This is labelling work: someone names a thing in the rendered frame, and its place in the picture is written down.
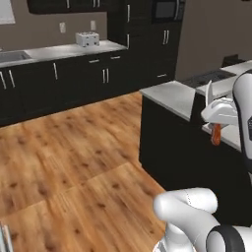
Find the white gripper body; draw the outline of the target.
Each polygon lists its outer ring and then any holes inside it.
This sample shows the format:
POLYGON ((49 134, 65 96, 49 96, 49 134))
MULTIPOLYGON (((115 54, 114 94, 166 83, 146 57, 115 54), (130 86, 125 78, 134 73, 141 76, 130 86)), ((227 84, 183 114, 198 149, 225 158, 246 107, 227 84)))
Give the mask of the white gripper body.
POLYGON ((205 122, 220 125, 238 125, 236 105, 232 98, 222 97, 208 104, 201 116, 205 122))

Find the black hob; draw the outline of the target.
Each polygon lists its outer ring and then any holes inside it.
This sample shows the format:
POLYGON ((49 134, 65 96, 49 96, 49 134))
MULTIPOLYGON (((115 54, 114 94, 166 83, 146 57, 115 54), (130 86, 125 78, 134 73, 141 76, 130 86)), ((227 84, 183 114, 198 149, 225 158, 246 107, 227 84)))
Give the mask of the black hob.
POLYGON ((193 76, 186 80, 182 80, 181 83, 188 87, 196 89, 198 87, 206 85, 209 81, 212 81, 214 83, 231 77, 234 77, 233 73, 218 69, 202 75, 193 76))

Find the black box-shaped appliance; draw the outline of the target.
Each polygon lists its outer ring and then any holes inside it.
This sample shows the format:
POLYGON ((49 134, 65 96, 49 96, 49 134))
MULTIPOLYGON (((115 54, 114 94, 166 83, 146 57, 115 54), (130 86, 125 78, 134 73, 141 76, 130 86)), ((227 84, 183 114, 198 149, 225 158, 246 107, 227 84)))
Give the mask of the black box-shaped appliance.
POLYGON ((224 67, 236 65, 243 62, 244 62, 243 59, 239 59, 238 55, 234 54, 234 55, 225 56, 222 60, 221 66, 224 68, 224 67))

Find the black island cabinet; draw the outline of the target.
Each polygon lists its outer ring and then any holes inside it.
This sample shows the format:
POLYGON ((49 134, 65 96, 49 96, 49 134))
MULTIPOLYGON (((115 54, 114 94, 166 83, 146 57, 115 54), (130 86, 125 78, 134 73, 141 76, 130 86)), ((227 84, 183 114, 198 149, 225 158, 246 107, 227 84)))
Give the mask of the black island cabinet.
POLYGON ((142 98, 139 161, 166 191, 209 188, 219 206, 222 224, 252 225, 252 184, 242 153, 226 143, 214 146, 201 129, 196 98, 191 121, 147 97, 142 98))

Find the black tall cupboard unit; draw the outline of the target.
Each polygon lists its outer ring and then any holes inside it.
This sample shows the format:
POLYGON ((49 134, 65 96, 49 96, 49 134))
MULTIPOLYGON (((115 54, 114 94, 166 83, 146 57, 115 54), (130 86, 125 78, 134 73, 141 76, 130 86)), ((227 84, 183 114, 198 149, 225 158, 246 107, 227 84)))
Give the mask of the black tall cupboard unit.
POLYGON ((152 23, 153 0, 113 0, 107 15, 107 38, 126 47, 120 80, 137 91, 172 81, 178 57, 181 22, 152 23))

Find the black microwave oven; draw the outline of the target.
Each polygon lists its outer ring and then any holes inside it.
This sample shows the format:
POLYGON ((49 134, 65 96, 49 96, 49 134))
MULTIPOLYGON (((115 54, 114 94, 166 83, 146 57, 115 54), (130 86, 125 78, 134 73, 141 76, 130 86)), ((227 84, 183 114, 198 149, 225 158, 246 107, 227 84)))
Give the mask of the black microwave oven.
POLYGON ((153 0, 152 23, 181 22, 185 10, 185 0, 153 0))

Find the black base cupboard run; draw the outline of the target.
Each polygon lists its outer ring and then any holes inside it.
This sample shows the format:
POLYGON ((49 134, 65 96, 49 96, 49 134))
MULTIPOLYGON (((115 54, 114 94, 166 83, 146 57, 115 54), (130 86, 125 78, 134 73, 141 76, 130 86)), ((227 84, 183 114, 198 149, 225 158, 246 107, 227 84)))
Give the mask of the black base cupboard run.
POLYGON ((140 88, 125 50, 0 67, 0 127, 140 88))

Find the white toaster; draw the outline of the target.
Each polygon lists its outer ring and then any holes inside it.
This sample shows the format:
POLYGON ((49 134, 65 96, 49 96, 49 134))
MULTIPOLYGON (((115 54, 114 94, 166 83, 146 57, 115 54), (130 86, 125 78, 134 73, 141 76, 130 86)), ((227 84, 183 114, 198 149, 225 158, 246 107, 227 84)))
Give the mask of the white toaster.
POLYGON ((77 32, 76 43, 83 47, 99 45, 99 34, 94 31, 77 32))

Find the grey sink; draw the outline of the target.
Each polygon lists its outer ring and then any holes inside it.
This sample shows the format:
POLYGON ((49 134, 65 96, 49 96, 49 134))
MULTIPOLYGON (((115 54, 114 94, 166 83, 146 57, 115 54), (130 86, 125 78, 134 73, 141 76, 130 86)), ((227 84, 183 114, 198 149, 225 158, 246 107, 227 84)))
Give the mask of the grey sink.
POLYGON ((0 52, 0 64, 9 62, 19 62, 23 60, 30 60, 31 57, 24 51, 6 51, 0 52))

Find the white window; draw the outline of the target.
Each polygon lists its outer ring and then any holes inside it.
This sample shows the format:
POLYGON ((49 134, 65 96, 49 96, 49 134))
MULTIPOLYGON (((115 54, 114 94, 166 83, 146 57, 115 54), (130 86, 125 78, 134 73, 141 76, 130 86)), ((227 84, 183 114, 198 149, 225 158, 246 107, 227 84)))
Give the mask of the white window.
POLYGON ((11 25, 15 23, 15 16, 11 0, 0 0, 0 25, 11 25))

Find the grey metal appliance edge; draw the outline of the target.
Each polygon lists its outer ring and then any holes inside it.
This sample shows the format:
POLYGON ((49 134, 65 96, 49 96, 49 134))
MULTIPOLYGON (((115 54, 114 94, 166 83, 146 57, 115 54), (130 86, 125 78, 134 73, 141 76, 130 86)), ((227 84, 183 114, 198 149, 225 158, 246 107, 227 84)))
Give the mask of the grey metal appliance edge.
POLYGON ((6 224, 0 222, 0 252, 14 252, 11 233, 6 224))

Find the black wall cupboard run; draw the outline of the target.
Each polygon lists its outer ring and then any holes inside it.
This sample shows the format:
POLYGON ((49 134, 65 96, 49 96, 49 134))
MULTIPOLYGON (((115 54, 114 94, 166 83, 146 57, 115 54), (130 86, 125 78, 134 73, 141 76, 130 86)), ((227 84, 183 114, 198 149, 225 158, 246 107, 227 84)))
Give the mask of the black wall cupboard run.
POLYGON ((110 0, 27 0, 31 14, 64 14, 107 11, 110 0))

